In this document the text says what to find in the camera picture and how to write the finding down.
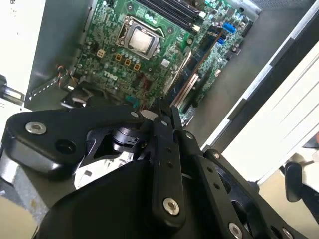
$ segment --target black mechanical arm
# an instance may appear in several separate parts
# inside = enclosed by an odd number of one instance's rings
[[[83,165],[133,160],[75,190]],[[183,130],[178,109],[126,105],[13,115],[0,176],[39,222],[36,239],[305,239],[227,162]]]

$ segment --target wire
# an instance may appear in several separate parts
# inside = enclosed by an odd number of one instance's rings
[[[62,66],[62,65],[58,66],[57,70],[59,72],[57,75],[57,82],[58,82],[59,88],[61,88],[61,82],[65,76],[68,76],[75,84],[79,84],[79,82],[71,75],[71,71],[65,69],[64,66]]]

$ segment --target blue connector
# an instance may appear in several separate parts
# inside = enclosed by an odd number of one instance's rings
[[[223,40],[223,39],[219,38],[219,39],[217,40],[217,42],[218,42],[219,44],[221,44],[221,45],[224,45],[225,40]]]
[[[233,34],[236,32],[236,28],[229,23],[224,23],[223,29]]]

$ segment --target pcie slot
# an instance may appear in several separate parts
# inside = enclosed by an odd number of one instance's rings
[[[202,64],[202,62],[207,58],[211,48],[215,45],[217,40],[220,37],[224,37],[222,36],[222,34],[222,28],[217,28],[214,26],[209,27],[195,52],[193,52],[184,68],[179,72],[176,83],[171,87],[165,97],[165,99],[171,105],[180,105],[180,99],[185,99],[185,91],[187,91],[187,86],[192,81],[193,75],[196,73],[198,67]]]

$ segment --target black metal bracket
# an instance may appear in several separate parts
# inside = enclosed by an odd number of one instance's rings
[[[216,150],[209,149],[204,153],[204,157],[211,160],[217,167],[226,173],[230,181],[249,198],[247,206],[248,228],[253,238],[265,239],[291,239],[288,231],[294,239],[304,239],[305,237],[298,231],[290,227],[249,185],[249,183],[230,165],[230,163]]]
[[[90,131],[138,128],[143,121],[141,113],[127,105],[19,113],[8,119],[2,144],[10,159],[59,180],[73,175],[84,159]],[[28,132],[29,122],[43,124],[45,132]]]

